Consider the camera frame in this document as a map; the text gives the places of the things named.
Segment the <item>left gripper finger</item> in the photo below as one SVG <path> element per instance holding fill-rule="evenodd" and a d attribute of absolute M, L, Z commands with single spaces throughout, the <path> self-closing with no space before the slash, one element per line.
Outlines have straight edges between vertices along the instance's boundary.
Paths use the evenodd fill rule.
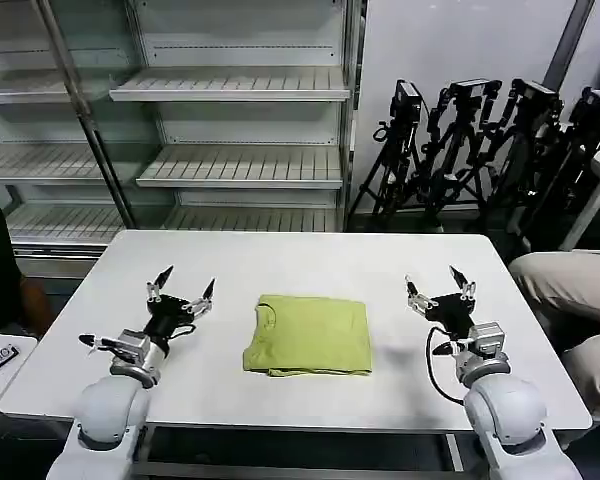
<path fill-rule="evenodd" d="M 161 290 L 168 281 L 173 269 L 173 265 L 169 266 L 167 269 L 160 272 L 153 281 L 146 283 L 148 302 L 160 302 L 162 300 Z"/>
<path fill-rule="evenodd" d="M 191 317 L 200 317 L 212 309 L 215 279 L 212 278 L 201 297 L 181 306 L 181 310 Z"/>

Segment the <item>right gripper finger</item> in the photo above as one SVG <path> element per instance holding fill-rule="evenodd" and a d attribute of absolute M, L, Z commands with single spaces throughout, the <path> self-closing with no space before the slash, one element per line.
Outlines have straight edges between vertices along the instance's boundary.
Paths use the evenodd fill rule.
<path fill-rule="evenodd" d="M 433 308 L 433 301 L 419 292 L 409 275 L 405 276 L 405 286 L 408 306 L 420 315 L 425 316 Z"/>
<path fill-rule="evenodd" d="M 450 273 L 458 288 L 460 289 L 462 300 L 473 300 L 476 292 L 476 283 L 470 281 L 460 270 L 453 265 L 449 266 Z"/>

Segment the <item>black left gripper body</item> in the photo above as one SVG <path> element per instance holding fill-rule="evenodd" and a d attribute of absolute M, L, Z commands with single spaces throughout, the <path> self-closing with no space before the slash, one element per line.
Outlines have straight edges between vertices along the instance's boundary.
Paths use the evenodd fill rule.
<path fill-rule="evenodd" d="M 153 343 L 167 343 L 173 338 L 192 333 L 194 317 L 181 310 L 181 306 L 189 301 L 167 294 L 162 294 L 161 298 L 160 302 L 147 301 L 150 319 L 144 327 L 144 334 Z"/>

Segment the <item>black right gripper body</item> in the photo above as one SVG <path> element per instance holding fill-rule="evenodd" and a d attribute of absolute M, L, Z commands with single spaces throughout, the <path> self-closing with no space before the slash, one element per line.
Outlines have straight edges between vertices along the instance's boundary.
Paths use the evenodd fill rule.
<path fill-rule="evenodd" d="M 437 322 L 443 330 L 452 337 L 467 337 L 470 328 L 474 325 L 471 314 L 475 309 L 476 301 L 461 293 L 448 294 L 434 297 L 432 306 L 425 310 L 425 318 L 429 322 Z"/>

